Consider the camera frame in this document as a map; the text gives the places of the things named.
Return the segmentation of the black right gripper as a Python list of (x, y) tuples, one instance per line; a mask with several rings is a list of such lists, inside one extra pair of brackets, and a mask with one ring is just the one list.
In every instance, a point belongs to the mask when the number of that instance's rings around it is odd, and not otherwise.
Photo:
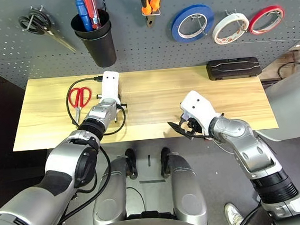
[[(189, 140), (193, 140), (194, 138), (203, 136), (202, 127), (194, 118), (188, 118), (188, 116), (183, 113), (180, 116), (180, 124), (176, 124), (173, 122), (168, 122), (168, 125), (176, 132), (180, 132), (182, 136), (185, 136)], [(187, 126), (191, 129), (187, 131), (183, 129), (181, 126), (183, 123), (187, 122)]]

